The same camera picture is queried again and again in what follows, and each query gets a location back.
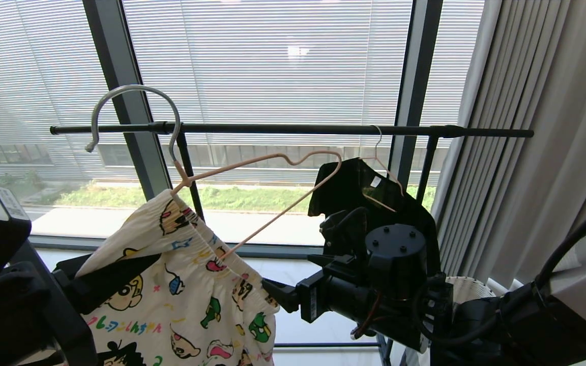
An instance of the pavement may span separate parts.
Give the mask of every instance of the pavement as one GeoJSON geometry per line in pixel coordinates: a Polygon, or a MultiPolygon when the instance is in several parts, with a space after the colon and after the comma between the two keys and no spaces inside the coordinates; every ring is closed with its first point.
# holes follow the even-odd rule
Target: pavement
{"type": "MultiPolygon", "coordinates": [[[[25,207],[33,221],[31,234],[107,238],[116,232],[134,210],[77,207],[25,207]]],[[[274,213],[205,211],[205,222],[219,238],[238,242],[256,231],[274,213]]],[[[302,244],[321,246],[318,231],[323,216],[310,218],[301,213],[287,213],[252,238],[250,243],[302,244]]]]}

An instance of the black t-shirt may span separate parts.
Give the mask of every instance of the black t-shirt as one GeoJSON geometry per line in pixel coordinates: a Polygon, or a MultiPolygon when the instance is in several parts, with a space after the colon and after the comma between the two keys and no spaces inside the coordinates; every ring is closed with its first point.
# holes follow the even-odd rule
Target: black t-shirt
{"type": "MultiPolygon", "coordinates": [[[[316,185],[336,169],[337,163],[323,164],[318,171],[316,185]]],[[[401,223],[417,228],[426,238],[426,269],[428,275],[440,270],[440,249],[437,247],[435,220],[416,199],[404,192],[397,183],[382,176],[360,158],[344,160],[339,171],[311,195],[309,216],[331,215],[341,210],[358,207],[368,209],[367,231],[384,225],[401,223]],[[382,202],[397,212],[370,201],[382,202]]]]}

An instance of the curtain fold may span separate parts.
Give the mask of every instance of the curtain fold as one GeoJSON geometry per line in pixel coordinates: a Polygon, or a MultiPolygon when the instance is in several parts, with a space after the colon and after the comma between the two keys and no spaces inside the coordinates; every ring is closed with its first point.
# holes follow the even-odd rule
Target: curtain fold
{"type": "Polygon", "coordinates": [[[467,76],[465,95],[476,98],[463,97],[459,122],[535,136],[463,139],[433,214],[446,273],[509,287],[530,281],[586,218],[586,2],[502,2],[495,14],[491,42],[479,37],[475,49],[475,58],[487,53],[484,69],[473,60],[467,76]]]}

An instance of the clothes hanger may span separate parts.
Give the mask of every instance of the clothes hanger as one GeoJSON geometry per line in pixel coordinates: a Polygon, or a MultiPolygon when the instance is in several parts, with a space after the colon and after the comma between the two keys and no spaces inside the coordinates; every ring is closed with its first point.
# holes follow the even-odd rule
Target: clothes hanger
{"type": "MultiPolygon", "coordinates": [[[[388,168],[384,165],[384,163],[381,162],[381,160],[379,160],[379,157],[377,157],[377,148],[379,147],[379,143],[381,143],[381,139],[384,137],[383,132],[381,132],[381,128],[379,128],[379,126],[375,126],[375,125],[371,125],[372,127],[376,128],[379,131],[379,141],[377,141],[377,143],[374,146],[374,156],[368,157],[368,158],[360,158],[361,160],[369,160],[369,159],[374,159],[377,162],[379,162],[379,165],[381,165],[381,167],[386,170],[386,173],[388,173],[388,177],[390,180],[394,181],[395,183],[397,183],[397,185],[399,186],[399,190],[402,194],[402,197],[404,197],[404,187],[402,186],[402,184],[400,183],[399,180],[397,180],[397,178],[395,178],[395,175],[393,173],[391,173],[388,168]]],[[[393,212],[397,212],[395,209],[391,208],[390,206],[387,206],[386,204],[384,204],[383,202],[380,202],[377,199],[374,199],[368,195],[363,195],[363,197],[369,199],[370,201],[374,201],[377,204],[380,204],[381,206],[387,208],[390,211],[393,212]]]]}
{"type": "Polygon", "coordinates": [[[165,93],[161,92],[160,90],[157,90],[156,88],[151,88],[150,86],[145,86],[145,85],[135,85],[135,84],[133,84],[133,85],[123,85],[123,86],[119,86],[118,88],[114,88],[113,90],[110,90],[108,93],[106,93],[98,101],[98,103],[96,104],[96,106],[94,108],[94,111],[92,112],[92,141],[85,148],[85,150],[87,152],[89,152],[89,153],[93,152],[96,144],[98,144],[98,141],[99,141],[98,114],[100,113],[101,109],[103,108],[105,102],[107,102],[108,100],[111,100],[112,98],[114,98],[114,97],[116,97],[118,95],[121,95],[123,93],[127,93],[129,91],[133,91],[133,90],[143,90],[143,91],[150,91],[150,92],[156,93],[157,95],[160,95],[165,100],[167,100],[167,102],[169,102],[169,105],[171,106],[171,109],[173,110],[173,114],[175,116],[175,127],[173,128],[173,134],[171,135],[171,139],[169,140],[169,155],[170,155],[171,159],[173,160],[173,165],[176,167],[176,170],[178,171],[178,173],[182,177],[182,182],[179,183],[179,185],[177,185],[175,188],[173,188],[173,190],[171,190],[171,194],[172,195],[176,195],[184,187],[191,186],[191,183],[193,183],[194,181],[196,181],[198,179],[207,178],[209,176],[213,176],[213,175],[216,175],[216,174],[219,174],[219,173],[223,173],[225,171],[230,171],[232,169],[236,169],[238,167],[243,167],[245,165],[253,164],[253,163],[256,163],[256,162],[262,162],[263,160],[268,160],[268,159],[272,159],[272,158],[283,158],[284,160],[286,160],[286,162],[289,165],[300,165],[302,162],[304,162],[305,160],[307,160],[307,158],[309,156],[312,156],[312,155],[329,154],[329,155],[335,155],[338,158],[338,164],[336,165],[336,168],[334,169],[334,171],[331,174],[329,174],[328,176],[326,176],[326,178],[324,178],[322,181],[320,181],[320,183],[318,183],[313,188],[311,188],[311,190],[309,190],[305,195],[303,195],[302,197],[300,197],[297,201],[293,202],[293,204],[291,204],[291,206],[286,207],[284,209],[284,211],[282,211],[279,214],[277,214],[274,218],[270,219],[269,222],[267,222],[266,224],[264,224],[262,227],[260,227],[256,231],[254,231],[246,239],[244,239],[243,241],[241,241],[240,243],[238,243],[237,245],[235,245],[232,249],[230,249],[228,252],[226,252],[223,256],[219,257],[219,259],[221,259],[221,260],[225,259],[228,255],[234,253],[238,248],[240,248],[242,245],[244,245],[247,241],[249,241],[254,236],[256,236],[257,234],[259,234],[260,232],[262,232],[265,228],[267,228],[268,225],[270,225],[273,222],[275,222],[275,220],[277,220],[282,215],[284,215],[285,213],[287,213],[291,208],[293,208],[294,206],[296,206],[296,204],[302,202],[303,199],[305,199],[307,196],[309,196],[310,194],[312,194],[320,186],[324,185],[328,180],[330,180],[332,178],[332,176],[334,176],[336,173],[338,173],[338,171],[340,169],[340,165],[342,164],[342,155],[340,155],[337,152],[329,151],[329,150],[312,151],[312,152],[308,153],[307,155],[304,155],[302,157],[302,159],[300,159],[297,162],[293,162],[288,157],[288,155],[285,155],[285,154],[282,154],[282,153],[276,153],[276,154],[259,156],[257,158],[253,158],[253,159],[250,159],[250,160],[245,160],[244,162],[239,162],[239,163],[236,163],[236,164],[228,165],[226,167],[221,167],[221,168],[218,168],[218,169],[214,169],[214,170],[209,171],[209,172],[206,172],[206,173],[202,173],[202,174],[198,174],[198,175],[194,175],[194,176],[187,176],[187,173],[185,173],[184,169],[182,168],[182,165],[176,159],[175,153],[174,153],[175,141],[176,141],[177,136],[178,136],[178,134],[180,132],[180,129],[181,129],[180,114],[178,112],[177,107],[175,106],[175,103],[173,102],[173,100],[168,95],[166,95],[165,93]]]}

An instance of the green lawn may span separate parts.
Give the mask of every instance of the green lawn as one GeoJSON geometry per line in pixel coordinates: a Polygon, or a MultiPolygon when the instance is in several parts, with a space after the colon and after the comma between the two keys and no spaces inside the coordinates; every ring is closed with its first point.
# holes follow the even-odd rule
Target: green lawn
{"type": "MultiPolygon", "coordinates": [[[[202,206],[207,210],[239,211],[282,211],[296,199],[302,197],[308,188],[238,188],[235,186],[201,186],[198,194],[202,206]]],[[[415,196],[416,186],[408,188],[409,194],[415,196]]],[[[187,190],[180,196],[188,205],[193,206],[187,190]]],[[[430,209],[435,197],[435,187],[426,189],[424,206],[430,209]]],[[[311,195],[297,204],[291,211],[306,212],[311,195]]],[[[45,197],[42,204],[65,206],[100,206],[100,207],[138,207],[146,202],[140,188],[103,187],[98,185],[83,186],[78,190],[63,192],[53,197],[45,197]]]]}

